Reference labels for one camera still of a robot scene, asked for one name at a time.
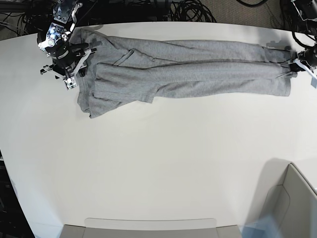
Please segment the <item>grey T-shirt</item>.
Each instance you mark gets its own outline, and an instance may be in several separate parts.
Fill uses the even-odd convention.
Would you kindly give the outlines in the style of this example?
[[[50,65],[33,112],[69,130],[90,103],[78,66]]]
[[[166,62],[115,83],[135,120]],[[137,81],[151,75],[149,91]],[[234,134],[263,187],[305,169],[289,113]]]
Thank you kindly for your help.
[[[289,96],[291,53],[215,40],[154,41],[78,29],[74,44],[96,52],[78,79],[78,105],[91,118],[155,97],[193,98],[223,93]]]

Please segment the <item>grey box right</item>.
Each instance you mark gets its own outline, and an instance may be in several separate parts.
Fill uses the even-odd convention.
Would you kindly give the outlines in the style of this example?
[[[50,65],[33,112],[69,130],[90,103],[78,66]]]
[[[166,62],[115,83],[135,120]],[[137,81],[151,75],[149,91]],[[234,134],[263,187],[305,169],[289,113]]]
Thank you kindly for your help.
[[[288,165],[283,183],[267,194],[259,219],[265,215],[277,220],[281,238],[317,236],[317,190],[294,164]]]

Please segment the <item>grey chair backrest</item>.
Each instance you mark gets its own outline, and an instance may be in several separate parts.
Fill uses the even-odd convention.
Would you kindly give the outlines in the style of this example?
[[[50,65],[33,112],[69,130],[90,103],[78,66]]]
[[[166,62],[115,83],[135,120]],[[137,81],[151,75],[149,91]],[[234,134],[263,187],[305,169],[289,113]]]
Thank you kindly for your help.
[[[240,238],[237,225],[218,227],[216,219],[85,219],[84,226],[64,225],[61,238]]]

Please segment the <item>blue translucent object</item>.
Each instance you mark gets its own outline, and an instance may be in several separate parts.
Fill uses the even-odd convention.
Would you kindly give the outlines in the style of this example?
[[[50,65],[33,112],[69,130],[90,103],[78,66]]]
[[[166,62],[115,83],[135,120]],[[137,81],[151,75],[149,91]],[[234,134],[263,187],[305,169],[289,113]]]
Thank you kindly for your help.
[[[265,215],[256,222],[241,227],[243,238],[280,238],[279,223],[272,215]]]

